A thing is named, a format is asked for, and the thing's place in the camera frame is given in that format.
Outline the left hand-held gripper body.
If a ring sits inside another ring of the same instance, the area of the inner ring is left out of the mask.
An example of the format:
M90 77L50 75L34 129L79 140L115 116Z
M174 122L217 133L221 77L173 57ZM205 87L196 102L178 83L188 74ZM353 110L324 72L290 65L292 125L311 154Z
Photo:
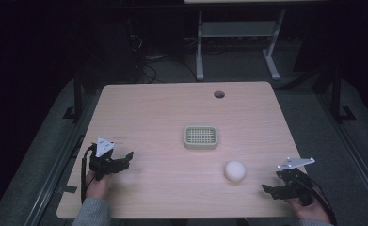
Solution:
M120 159L111 158L115 144L103 137L95 143L95 153L90 157L89 169L95 172L95 179L100 181L106 174L117 173Z

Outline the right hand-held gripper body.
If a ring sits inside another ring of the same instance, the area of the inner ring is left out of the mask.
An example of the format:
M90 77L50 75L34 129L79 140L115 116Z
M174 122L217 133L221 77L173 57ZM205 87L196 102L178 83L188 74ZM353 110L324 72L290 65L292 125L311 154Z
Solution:
M277 175L284 182L286 188L282 193L294 193L302 206L312 203L312 183L306 173L299 168L314 163L313 158L291 158L288 157L282 164L278 165Z

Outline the white round soap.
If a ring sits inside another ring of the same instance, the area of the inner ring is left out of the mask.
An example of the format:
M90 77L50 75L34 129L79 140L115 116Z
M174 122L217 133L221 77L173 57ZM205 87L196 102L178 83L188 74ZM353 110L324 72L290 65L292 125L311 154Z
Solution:
M240 182L246 176L247 170L240 161L229 161L224 169L224 174L231 182Z

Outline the green soap dish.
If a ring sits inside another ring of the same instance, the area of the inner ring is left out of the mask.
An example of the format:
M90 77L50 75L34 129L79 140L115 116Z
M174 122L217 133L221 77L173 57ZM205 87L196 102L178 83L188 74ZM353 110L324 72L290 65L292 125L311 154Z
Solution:
M214 150L218 145L217 130L214 126L186 126L184 146L188 150Z

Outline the person's left hand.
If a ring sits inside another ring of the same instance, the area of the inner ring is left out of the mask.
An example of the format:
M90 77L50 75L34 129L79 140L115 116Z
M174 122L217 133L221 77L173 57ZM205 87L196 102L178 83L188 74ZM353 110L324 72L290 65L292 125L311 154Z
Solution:
M106 199L109 188L110 174L106 174L100 181L95 179L95 172L90 170L86 176L87 198Z

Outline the person's right hand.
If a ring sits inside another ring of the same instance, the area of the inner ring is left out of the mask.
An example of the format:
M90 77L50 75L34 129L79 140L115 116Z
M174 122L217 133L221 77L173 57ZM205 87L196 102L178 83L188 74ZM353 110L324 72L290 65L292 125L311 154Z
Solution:
M293 208L296 216L300 219L317 220L330 223L328 214L323 209L321 203L317 200L314 200L312 204L308 206L302 206L296 199L286 200L286 202Z

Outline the dark tape strip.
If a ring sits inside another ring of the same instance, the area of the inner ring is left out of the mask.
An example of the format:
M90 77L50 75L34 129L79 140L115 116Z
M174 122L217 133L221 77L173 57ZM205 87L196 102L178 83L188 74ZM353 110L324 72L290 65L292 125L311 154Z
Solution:
M65 192L74 194L77 190L76 186L59 186L56 189L56 192L59 194L63 194Z

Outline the black metal stand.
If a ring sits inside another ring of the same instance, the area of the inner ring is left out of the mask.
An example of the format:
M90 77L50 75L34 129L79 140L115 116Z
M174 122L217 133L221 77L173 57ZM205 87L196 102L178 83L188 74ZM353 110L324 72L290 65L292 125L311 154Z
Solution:
M329 111L336 122L353 121L356 118L348 106L341 106L342 77L337 67L324 66L312 89L317 94L326 94L330 90Z
M63 118L71 119L74 122L79 121L82 114L82 79L79 69L76 70L73 77L73 106L66 109Z

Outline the white metal desk frame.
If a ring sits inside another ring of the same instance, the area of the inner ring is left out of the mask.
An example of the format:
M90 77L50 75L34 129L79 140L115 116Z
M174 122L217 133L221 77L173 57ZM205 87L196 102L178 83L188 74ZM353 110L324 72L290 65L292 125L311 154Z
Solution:
M263 49L264 61L271 78L279 81L280 74L272 55L280 34L285 12L286 10L282 9L275 21L260 22L205 22L202 20L202 12L200 12L197 31L196 79L198 81L204 79L202 59L203 38L269 37L270 43L267 48Z

